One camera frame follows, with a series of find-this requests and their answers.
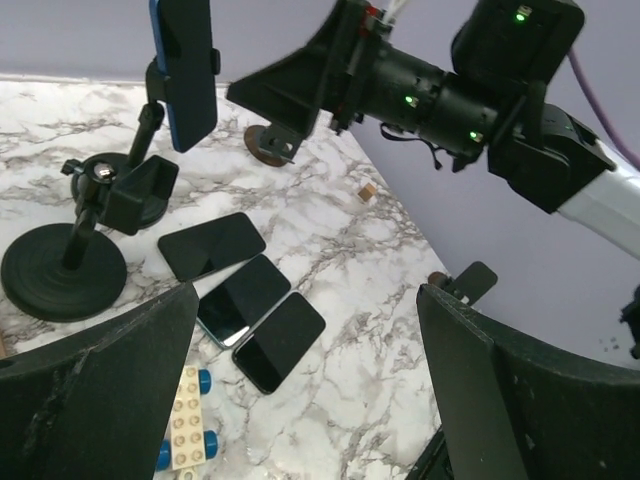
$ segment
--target phone screen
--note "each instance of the phone screen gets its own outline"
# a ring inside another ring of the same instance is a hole
[[[260,232],[244,213],[217,218],[158,240],[158,248],[181,282],[249,260],[266,247]]]
[[[259,255],[202,297],[198,320],[221,348],[232,347],[290,289],[280,270]]]
[[[326,324],[299,293],[292,293],[233,352],[234,363],[265,394],[282,384]]]
[[[209,0],[150,0],[158,69],[170,77],[173,148],[186,152],[216,127]]]

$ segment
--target marble countertop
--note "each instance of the marble countertop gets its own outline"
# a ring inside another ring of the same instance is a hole
[[[243,132],[264,123],[224,100],[217,130],[184,155],[163,128],[150,154],[180,165],[165,218],[136,237],[108,232],[129,279],[109,311],[76,324],[33,320],[0,292],[10,353],[58,340],[133,308],[176,284],[157,239],[243,211],[266,255],[324,316],[327,328],[285,383],[261,395],[196,327],[188,363],[210,369],[205,426],[220,441],[203,478],[400,479],[439,424],[415,295],[439,259],[350,134],[318,126],[295,165],[264,166]],[[0,252],[27,230],[75,218],[69,158],[126,153],[145,101],[141,86],[0,82]],[[322,117],[319,125],[327,124]],[[358,191],[378,188],[368,203]],[[202,295],[229,269],[196,283]],[[157,474],[159,479],[171,473]]]

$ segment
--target black phone stand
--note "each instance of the black phone stand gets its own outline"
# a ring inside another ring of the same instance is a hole
[[[7,297],[42,320],[74,322],[109,308],[127,279],[118,247],[95,231],[98,223],[126,235],[158,222],[167,210],[178,166],[157,155],[144,161],[170,101],[170,80],[156,61],[146,73],[148,103],[128,155],[104,153],[65,162],[76,222],[31,230],[11,244],[0,270]]]

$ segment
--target lego brick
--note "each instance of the lego brick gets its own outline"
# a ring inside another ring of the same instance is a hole
[[[206,461],[198,369],[185,366],[169,418],[171,469],[181,470]]]

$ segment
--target black cable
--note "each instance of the black cable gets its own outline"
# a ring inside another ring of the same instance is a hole
[[[393,125],[390,125],[384,122],[381,123],[380,134],[386,140],[391,140],[392,142],[422,142],[425,145],[427,145],[427,147],[429,147],[429,150],[431,151],[431,156],[433,157],[433,164],[436,170],[440,170],[442,168],[442,163],[440,163],[440,161],[438,160],[436,153],[443,151],[444,148],[436,147],[433,143],[428,142],[427,140],[423,140],[422,138],[419,138],[419,137],[401,137],[399,135],[390,133],[387,130],[393,130]]]

